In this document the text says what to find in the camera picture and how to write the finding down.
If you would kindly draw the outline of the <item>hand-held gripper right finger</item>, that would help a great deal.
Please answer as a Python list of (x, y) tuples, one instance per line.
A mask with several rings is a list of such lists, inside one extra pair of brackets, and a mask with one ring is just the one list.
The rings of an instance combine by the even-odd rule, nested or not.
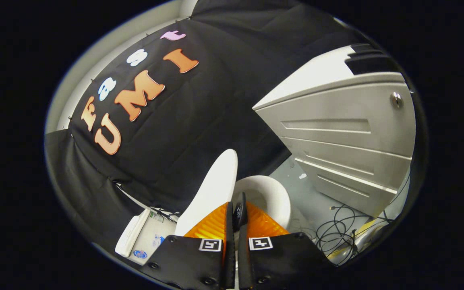
[(239, 221), (241, 290), (317, 290), (336, 266), (304, 232), (288, 232), (251, 202)]

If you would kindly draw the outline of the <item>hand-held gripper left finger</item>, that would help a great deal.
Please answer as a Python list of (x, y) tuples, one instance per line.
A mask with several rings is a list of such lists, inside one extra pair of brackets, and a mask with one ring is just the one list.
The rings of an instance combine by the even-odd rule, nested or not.
[(234, 288), (233, 205), (225, 202), (184, 235), (169, 235), (141, 266), (152, 281), (181, 290)]

